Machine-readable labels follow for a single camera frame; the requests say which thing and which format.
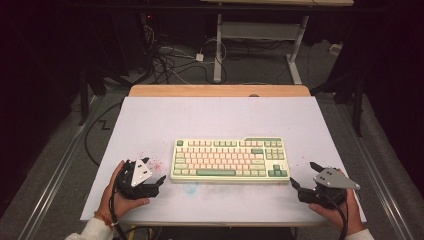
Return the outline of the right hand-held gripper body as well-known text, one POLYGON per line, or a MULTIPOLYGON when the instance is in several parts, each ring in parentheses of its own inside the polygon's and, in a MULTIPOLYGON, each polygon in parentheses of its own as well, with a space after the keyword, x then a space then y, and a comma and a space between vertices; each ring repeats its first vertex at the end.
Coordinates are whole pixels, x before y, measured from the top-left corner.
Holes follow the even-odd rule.
POLYGON ((340 173, 335 168, 326 167, 313 177, 313 189, 302 188, 297 191, 298 199, 304 203, 315 203, 326 209, 336 209, 346 201, 347 189, 359 190, 360 185, 340 173))

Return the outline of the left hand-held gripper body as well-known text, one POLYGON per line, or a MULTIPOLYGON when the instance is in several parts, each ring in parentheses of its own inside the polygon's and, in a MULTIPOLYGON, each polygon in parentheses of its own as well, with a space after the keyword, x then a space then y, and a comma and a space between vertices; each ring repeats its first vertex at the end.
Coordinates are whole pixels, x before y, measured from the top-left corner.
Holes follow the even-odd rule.
POLYGON ((156 197, 159 189, 154 189, 154 183, 146 183, 151 176, 152 172, 141 160, 127 160, 115 179, 115 187, 126 199, 156 197))

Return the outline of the cream green pink keyboard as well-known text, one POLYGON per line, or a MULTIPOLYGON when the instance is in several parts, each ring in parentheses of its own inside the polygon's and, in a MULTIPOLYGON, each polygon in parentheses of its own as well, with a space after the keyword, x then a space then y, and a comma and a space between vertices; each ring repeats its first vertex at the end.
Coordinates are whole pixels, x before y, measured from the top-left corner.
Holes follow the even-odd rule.
POLYGON ((178 139, 171 178, 183 182, 286 183, 291 173, 283 139, 178 139))

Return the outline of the person's left hand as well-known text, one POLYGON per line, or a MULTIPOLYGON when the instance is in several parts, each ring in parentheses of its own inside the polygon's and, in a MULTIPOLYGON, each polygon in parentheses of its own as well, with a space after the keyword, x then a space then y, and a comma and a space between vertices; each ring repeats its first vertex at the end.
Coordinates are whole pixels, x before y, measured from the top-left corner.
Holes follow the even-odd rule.
POLYGON ((123 218, 129 211, 150 203, 148 198, 137 200, 125 199, 120 193, 113 193, 115 178, 123 168, 124 162, 121 161, 114 170, 109 184, 106 186, 98 209, 94 216, 103 220, 105 224, 110 225, 113 222, 110 204, 114 205, 114 213, 117 220, 123 218))

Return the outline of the person's right hand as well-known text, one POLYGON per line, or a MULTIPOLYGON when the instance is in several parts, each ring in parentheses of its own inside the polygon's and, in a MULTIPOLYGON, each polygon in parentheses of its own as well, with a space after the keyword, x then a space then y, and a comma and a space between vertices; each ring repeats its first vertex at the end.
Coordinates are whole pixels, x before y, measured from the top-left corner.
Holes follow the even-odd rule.
POLYGON ((365 226, 361 221, 360 210, 354 191, 347 189, 346 192, 347 200, 340 206, 342 214, 337 210, 326 209, 315 203, 311 203, 309 208, 327 219, 338 231, 342 231, 344 227, 347 227, 346 236, 350 236, 364 230, 365 226))

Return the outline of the black stand leg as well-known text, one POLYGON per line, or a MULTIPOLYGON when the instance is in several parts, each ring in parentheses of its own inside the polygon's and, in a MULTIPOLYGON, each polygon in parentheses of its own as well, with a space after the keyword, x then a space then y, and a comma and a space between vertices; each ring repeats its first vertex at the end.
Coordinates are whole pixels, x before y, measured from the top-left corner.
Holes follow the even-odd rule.
POLYGON ((358 137, 362 136, 361 133, 361 114, 362 114, 362 96, 363 96, 364 80, 359 77, 357 80, 356 91, 355 91, 355 103, 353 108, 352 126, 358 137))
POLYGON ((79 75, 80 82, 80 107, 81 107, 81 119, 79 125, 85 124, 87 116, 89 114, 89 102, 88 102, 88 84, 86 79, 86 70, 82 69, 79 75))

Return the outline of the white board table cover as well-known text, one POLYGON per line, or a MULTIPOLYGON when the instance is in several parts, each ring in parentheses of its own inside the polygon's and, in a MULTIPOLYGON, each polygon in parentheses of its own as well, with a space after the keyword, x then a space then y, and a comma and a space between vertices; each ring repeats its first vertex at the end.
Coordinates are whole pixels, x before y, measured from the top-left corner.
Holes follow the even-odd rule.
POLYGON ((324 218, 299 202, 288 184, 177 183, 170 179, 177 139, 283 139, 292 177, 314 187, 310 164, 342 167, 313 97, 128 97, 118 116, 81 218, 98 208, 122 160, 148 158, 160 193, 125 222, 140 225, 318 226, 324 218))

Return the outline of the wooden table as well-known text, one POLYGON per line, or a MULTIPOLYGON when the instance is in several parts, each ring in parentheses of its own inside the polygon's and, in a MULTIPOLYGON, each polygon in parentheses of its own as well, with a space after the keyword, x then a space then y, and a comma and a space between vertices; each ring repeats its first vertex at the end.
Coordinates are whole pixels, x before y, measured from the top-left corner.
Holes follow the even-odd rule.
POLYGON ((129 97, 309 97, 303 85, 136 85, 129 97))

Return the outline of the metal floor rail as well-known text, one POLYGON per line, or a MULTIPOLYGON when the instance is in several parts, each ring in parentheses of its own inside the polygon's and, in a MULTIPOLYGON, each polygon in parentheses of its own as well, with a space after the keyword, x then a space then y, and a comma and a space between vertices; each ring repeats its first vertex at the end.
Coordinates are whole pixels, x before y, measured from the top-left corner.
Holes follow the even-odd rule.
POLYGON ((347 124, 356 148, 358 160, 378 198, 377 205, 390 222, 396 240, 418 240, 421 227, 415 210, 421 214, 421 196, 408 173, 399 162, 385 133, 373 116, 363 118, 360 133, 353 128, 349 108, 340 105, 338 110, 347 124))
POLYGON ((78 125, 78 128, 68 144, 63 156, 61 157, 55 171, 53 172, 48 184, 44 188, 37 204, 32 211, 28 221, 26 222, 23 230, 21 231, 18 240, 33 240, 42 221, 44 220, 62 182, 67 174, 67 171, 72 164, 75 152, 81 145, 82 138, 88 131, 88 125, 94 118, 94 114, 99 109, 103 96, 93 96, 89 105, 89 113, 85 117, 85 121, 78 125))

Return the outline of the white metal desk frame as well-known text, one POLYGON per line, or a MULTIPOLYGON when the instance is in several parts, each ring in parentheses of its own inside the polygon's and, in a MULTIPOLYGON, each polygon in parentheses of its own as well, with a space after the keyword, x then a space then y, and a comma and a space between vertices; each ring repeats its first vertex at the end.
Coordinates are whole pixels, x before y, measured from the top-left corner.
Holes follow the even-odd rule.
MULTIPOLYGON (((215 7, 224 7, 229 4, 247 7, 253 6, 271 6, 271 7, 303 7, 311 9, 316 7, 335 8, 351 7, 354 0, 202 0, 212 3, 215 7)), ((301 85, 302 81, 296 66, 296 57, 302 42, 309 15, 304 14, 299 23, 296 24, 271 24, 271 23, 253 23, 253 22, 227 22, 223 20, 221 13, 217 15, 216 50, 214 57, 214 75, 215 83, 222 83, 222 63, 225 59, 227 50, 222 42, 227 39, 256 39, 256 40, 293 40, 293 50, 287 54, 285 61, 295 85, 301 85)))

